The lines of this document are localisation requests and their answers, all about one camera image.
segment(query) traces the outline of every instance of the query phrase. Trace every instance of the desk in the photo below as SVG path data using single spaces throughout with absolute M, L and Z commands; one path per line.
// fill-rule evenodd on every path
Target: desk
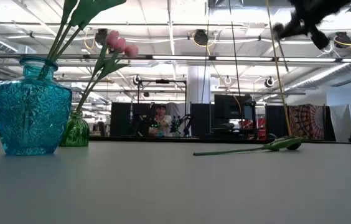
M 0 224 L 351 224 L 351 145 L 90 142 L 5 156 Z

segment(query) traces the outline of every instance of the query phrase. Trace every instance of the computer monitor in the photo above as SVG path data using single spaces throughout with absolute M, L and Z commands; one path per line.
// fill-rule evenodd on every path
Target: computer monitor
M 232 96 L 232 95 L 214 95 L 215 117 L 217 119 L 250 119 L 253 120 L 253 110 L 255 102 L 250 95 Z

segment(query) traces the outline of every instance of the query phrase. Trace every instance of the vase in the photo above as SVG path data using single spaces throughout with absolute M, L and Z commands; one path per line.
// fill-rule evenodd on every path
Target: vase
M 82 116 L 82 112 L 72 111 L 70 113 L 65 134 L 59 146 L 88 146 L 90 127 Z
M 23 77 L 0 83 L 0 140 L 9 155 L 54 153 L 69 117 L 72 91 L 54 82 L 58 65 L 44 58 L 25 56 Z M 47 76 L 39 80 L 43 72 Z

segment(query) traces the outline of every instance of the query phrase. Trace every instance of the colorful fabric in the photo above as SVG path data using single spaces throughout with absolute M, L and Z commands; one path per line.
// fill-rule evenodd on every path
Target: colorful fabric
M 323 139 L 323 120 L 323 106 L 289 106 L 289 122 L 293 136 L 304 139 Z

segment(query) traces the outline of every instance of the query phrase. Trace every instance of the person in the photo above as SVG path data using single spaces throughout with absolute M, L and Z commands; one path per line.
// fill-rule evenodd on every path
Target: person
M 159 127 L 149 128 L 149 136 L 155 137 L 169 137 L 170 136 L 170 125 L 171 125 L 171 116 L 166 115 L 166 106 L 161 104 L 156 108 L 155 121 L 158 123 Z

